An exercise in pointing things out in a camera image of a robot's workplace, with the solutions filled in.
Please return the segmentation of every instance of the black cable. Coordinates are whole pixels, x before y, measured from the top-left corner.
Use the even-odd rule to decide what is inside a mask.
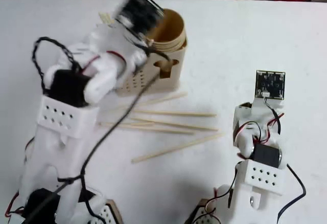
[[[294,203],[296,203],[297,201],[299,201],[301,198],[303,198],[306,194],[307,194],[307,190],[306,187],[304,186],[304,184],[302,183],[302,181],[300,180],[300,178],[297,176],[297,174],[294,172],[294,170],[291,168],[291,166],[289,164],[287,164],[287,168],[291,171],[291,173],[294,175],[294,177],[297,179],[297,181],[299,182],[299,184],[302,187],[303,193],[299,196],[296,197],[295,199],[293,199],[292,201],[290,201],[288,204],[286,204],[278,213],[277,216],[277,224],[278,221],[280,219],[280,217],[282,216],[282,214],[289,208],[291,207],[291,205],[293,205]]]
[[[85,193],[85,192],[86,192],[86,184],[85,184],[85,178],[84,178],[84,176],[81,177],[81,182],[82,182],[82,191]],[[92,208],[91,208],[91,206],[90,206],[90,203],[89,203],[89,201],[88,201],[88,198],[85,196],[85,194],[83,194],[82,196],[83,196],[83,198],[84,198],[85,205],[86,205],[86,208],[87,208],[89,214],[90,214],[91,216],[93,216],[93,217],[99,219],[100,221],[102,221],[103,224],[107,224],[106,220],[105,220],[103,217],[101,217],[100,215],[97,215],[97,214],[95,214],[95,213],[93,212],[93,210],[92,210]]]
[[[43,36],[43,37],[40,37],[39,39],[37,39],[34,43],[34,47],[33,47],[33,51],[32,51],[32,62],[34,63],[36,69],[37,69],[37,72],[39,73],[39,76],[41,78],[41,87],[42,87],[42,91],[43,93],[46,92],[46,89],[45,89],[45,84],[44,84],[44,81],[43,81],[43,78],[44,78],[44,72],[41,70],[41,67],[40,65],[38,64],[37,60],[36,60],[36,51],[40,45],[40,43],[42,41],[49,41],[51,43],[53,43],[54,45],[60,47],[62,49],[62,51],[64,52],[64,54],[67,56],[68,60],[70,63],[72,63],[72,71],[74,72],[77,72],[77,71],[80,71],[81,67],[80,65],[78,64],[78,62],[76,62],[74,60],[74,56],[73,54],[71,53],[71,51],[69,51],[65,45],[61,44],[60,42],[58,42],[57,40],[55,39],[51,39],[47,36]]]
[[[35,42],[35,47],[33,50],[33,56],[35,57],[35,52],[37,50],[38,44],[42,41],[42,40],[49,40],[50,38],[48,37],[41,37],[39,38],[39,40],[37,40]],[[145,51],[145,53],[147,54],[147,56],[150,53],[155,53],[160,55],[161,57],[165,58],[166,60],[168,60],[168,62],[172,63],[171,59],[169,58],[169,56],[161,51],[155,50],[154,48],[150,48],[150,47],[146,47],[146,46],[141,46],[138,45],[136,43],[133,43],[136,47],[142,49]],[[36,58],[34,58],[35,61],[33,61],[35,63],[35,66],[37,67],[38,70],[40,70],[40,72],[42,73],[41,69],[39,68],[39,65],[36,61]],[[42,80],[42,89],[44,87],[44,83],[43,83],[43,75],[41,76],[41,80]],[[46,198],[27,218],[26,220],[22,223],[22,224],[27,224],[31,221],[31,219],[34,218],[34,216],[42,209],[44,208],[45,205],[47,205],[52,199],[53,197],[58,194],[62,189],[64,189],[66,186],[68,186],[69,184],[72,184],[74,181],[81,179],[81,183],[82,183],[82,189],[84,191],[86,191],[86,185],[85,185],[85,168],[87,166],[87,164],[89,163],[90,159],[92,158],[92,156],[94,155],[94,153],[96,152],[96,150],[100,147],[100,145],[104,142],[104,140],[119,126],[119,124],[129,115],[129,113],[132,111],[132,109],[135,107],[135,105],[137,104],[137,102],[139,101],[139,99],[141,98],[142,94],[147,91],[147,89],[160,77],[160,72],[158,72],[155,76],[153,76],[148,83],[142,88],[142,90],[137,94],[137,96],[135,97],[135,99],[133,100],[133,102],[130,104],[130,106],[127,108],[126,112],[122,115],[122,117],[109,129],[108,132],[106,132],[101,139],[96,143],[96,145],[93,147],[92,151],[89,153],[89,155],[87,156],[82,169],[81,169],[81,173],[79,176],[77,177],[71,177],[71,178],[59,178],[58,181],[60,182],[65,182],[60,188],[58,188],[55,192],[53,192],[48,198]],[[85,199],[85,204],[87,207],[87,210],[89,211],[90,215],[98,218],[99,220],[101,220],[102,222],[104,222],[104,224],[106,224],[105,220],[94,214],[93,210],[91,209],[88,199]]]
[[[235,180],[236,180],[237,172],[238,172],[237,166],[238,166],[241,162],[242,162],[242,161],[238,162],[238,163],[235,165],[235,175],[234,175],[234,179],[233,179],[233,181],[232,181],[232,183],[231,183],[229,189],[227,190],[227,192],[225,192],[224,194],[219,195],[219,196],[217,196],[217,197],[213,197],[213,198],[209,199],[209,200],[206,202],[205,207],[204,207],[204,209],[205,209],[206,212],[207,212],[207,208],[208,208],[208,205],[209,205],[210,202],[215,201],[215,200],[217,200],[217,199],[219,199],[219,198],[222,198],[222,197],[226,196],[226,195],[227,195],[227,194],[232,190],[233,185],[234,185]]]
[[[161,51],[155,50],[153,48],[147,48],[144,46],[139,46],[137,44],[135,44],[135,46],[139,47],[140,49],[143,49],[147,54],[149,53],[155,53],[158,54],[160,56],[162,56],[163,58],[165,58],[166,60],[168,60],[170,63],[172,63],[171,59],[169,58],[169,56]],[[91,157],[93,156],[93,154],[95,153],[95,151],[99,148],[99,146],[103,143],[103,141],[118,127],[118,125],[129,115],[129,113],[132,111],[132,109],[134,108],[134,106],[136,105],[136,103],[138,102],[138,100],[141,98],[142,94],[160,77],[160,73],[158,72],[156,75],[154,75],[149,82],[141,89],[141,91],[137,94],[137,96],[135,97],[135,99],[133,100],[133,102],[130,104],[130,106],[127,108],[127,110],[125,111],[125,113],[121,116],[121,118],[118,119],[118,121],[109,129],[108,132],[106,132],[102,138],[97,142],[97,144],[94,146],[94,148],[92,149],[92,151],[89,153],[89,155],[87,156],[82,169],[81,169],[81,175],[85,174],[85,168],[88,164],[88,162],[90,161]]]
[[[57,194],[62,191],[66,186],[69,185],[69,182],[65,182],[62,184],[56,191],[51,193],[49,197],[47,197],[42,203],[40,203],[33,211],[31,214],[29,214],[28,217],[21,223],[21,224],[28,224],[30,223],[34,217],[53,199],[57,196]]]
[[[277,133],[280,135],[281,134],[281,122],[279,120],[279,116],[278,114],[276,113],[276,111],[274,110],[274,108],[272,108],[268,103],[267,103],[267,98],[264,99],[264,102],[266,104],[266,106],[272,111],[275,119],[276,119],[276,122],[277,122]]]
[[[156,53],[162,57],[164,57],[166,60],[168,60],[170,63],[172,63],[171,59],[169,58],[168,55],[166,55],[165,53],[161,52],[161,51],[157,51],[153,48],[149,48],[149,47],[145,47],[143,49],[146,54],[148,55],[149,53]],[[121,116],[120,119],[118,119],[118,121],[108,130],[108,132],[106,132],[101,139],[97,142],[97,144],[93,147],[92,151],[89,153],[89,155],[87,156],[82,169],[81,169],[81,181],[82,181],[82,187],[84,190],[86,190],[85,187],[85,179],[84,179],[84,175],[85,175],[85,168],[87,166],[87,164],[89,163],[90,159],[92,158],[92,156],[94,155],[94,153],[96,152],[96,150],[101,146],[101,144],[104,142],[104,140],[120,125],[120,123],[129,115],[129,113],[132,111],[132,109],[134,108],[134,106],[136,105],[136,103],[139,101],[139,99],[141,98],[142,94],[160,77],[160,72],[158,72],[154,77],[152,77],[150,79],[150,81],[142,88],[142,90],[137,94],[137,96],[135,97],[135,99],[133,100],[133,102],[130,104],[130,106],[127,108],[127,110],[125,111],[125,113]],[[86,199],[85,201],[87,210],[89,211],[90,215],[100,219],[100,216],[97,216],[94,214],[93,210],[91,209],[88,200]]]

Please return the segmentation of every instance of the white tabletop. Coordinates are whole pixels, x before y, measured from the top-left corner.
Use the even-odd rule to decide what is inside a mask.
[[[35,131],[40,80],[31,63],[33,42],[49,36],[64,44],[81,39],[98,12],[112,12],[122,0],[0,0],[0,212],[18,188],[24,145]],[[156,0],[184,18],[189,40],[181,75],[188,96],[152,105],[160,110],[215,112],[216,118],[164,118],[218,127],[225,136],[139,164],[130,160],[204,137],[118,129],[86,171],[88,183],[115,200],[125,223],[183,223],[213,187],[230,184],[238,161],[232,146],[236,105],[252,101],[255,71],[286,72],[285,113],[281,119],[284,155],[307,188],[307,196],[287,210],[281,223],[324,223],[327,207],[325,118],[327,106],[327,4],[226,0]],[[43,43],[43,68],[58,50]],[[111,95],[115,107],[131,98]],[[102,119],[114,121],[108,113]],[[103,129],[97,129],[97,139]],[[301,193],[289,175],[281,207]]]

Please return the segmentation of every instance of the white plastic part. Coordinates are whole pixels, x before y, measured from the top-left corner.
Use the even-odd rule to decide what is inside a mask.
[[[84,99],[87,103],[98,104],[111,90],[122,86],[137,66],[142,66],[146,61],[145,52],[132,42],[146,46],[144,41],[136,39],[120,24],[113,24],[111,27],[100,24],[86,37],[85,42],[68,47],[74,60],[82,68],[87,66],[83,74],[91,77],[84,89]],[[125,61],[107,51],[118,53]],[[70,67],[71,63],[61,53],[58,64],[50,67],[44,76],[46,88],[51,87],[57,70],[67,70]]]
[[[198,209],[198,212],[196,213],[195,217],[194,217],[194,220],[196,218],[198,218],[200,215],[203,215],[205,214],[205,209],[204,207],[200,207]],[[205,216],[202,216],[200,217],[196,222],[195,224],[220,224],[215,218],[213,218],[212,216],[210,215],[205,215]]]
[[[89,200],[89,203],[93,212],[99,214],[103,211],[106,201],[105,197],[95,195]],[[86,224],[92,219],[93,217],[89,214],[85,203],[81,202],[76,205],[74,215],[69,224]]]
[[[273,213],[277,215],[281,208],[279,194],[283,192],[281,188],[283,188],[284,174],[282,170],[262,166],[262,164],[251,162],[251,160],[245,160],[238,165],[238,173],[231,199],[230,194],[228,194],[215,203],[216,216],[220,218],[221,223],[276,224],[276,219],[271,216]],[[256,167],[256,173],[252,173],[253,167]],[[274,188],[268,186],[271,176],[276,182]],[[260,181],[262,184],[260,185],[256,183],[259,181],[259,177],[262,178]]]
[[[11,214],[8,224],[21,224],[24,220],[25,218],[21,217],[18,214],[13,213]]]
[[[278,114],[281,106],[281,100],[268,100],[269,104],[276,110]],[[234,133],[243,124],[249,121],[256,121],[261,129],[261,140],[264,140],[268,136],[267,123],[274,119],[273,113],[264,103],[264,99],[255,98],[252,103],[252,108],[245,106],[237,106],[234,113],[233,130]],[[280,149],[281,136],[277,133],[277,125],[269,126],[270,138],[265,145]],[[233,145],[240,149],[240,153],[249,158],[254,150],[253,136],[259,137],[260,131],[255,123],[250,123],[244,126],[244,128],[238,133]]]
[[[95,143],[88,138],[96,123],[98,111],[98,107],[76,108],[42,97],[33,152],[26,163],[19,189],[22,205],[26,204],[34,190],[44,187],[40,184],[42,176],[50,168],[55,168],[59,178],[80,174],[82,164]],[[81,181],[75,181],[60,192],[57,224],[69,223],[80,191]]]
[[[250,186],[278,195],[283,194],[285,180],[283,170],[253,160],[245,160],[239,166],[238,179]]]
[[[107,205],[102,207],[102,210],[99,215],[105,219],[107,224],[119,224],[115,221],[115,218],[113,217],[113,213],[111,212],[111,209]],[[90,224],[103,224],[103,222],[94,217],[90,221]]]
[[[93,130],[98,110],[97,107],[76,108],[42,96],[37,122],[61,135],[82,138]]]

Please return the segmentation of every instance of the circuit board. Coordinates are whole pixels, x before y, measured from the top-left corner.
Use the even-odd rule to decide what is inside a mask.
[[[255,97],[284,100],[285,72],[256,71]]]

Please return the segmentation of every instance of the cardboard cup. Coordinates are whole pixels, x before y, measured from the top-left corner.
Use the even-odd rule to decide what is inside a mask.
[[[153,39],[153,46],[163,52],[174,52],[180,49],[186,38],[182,17],[171,9],[165,9],[165,16],[159,26],[147,36]]]

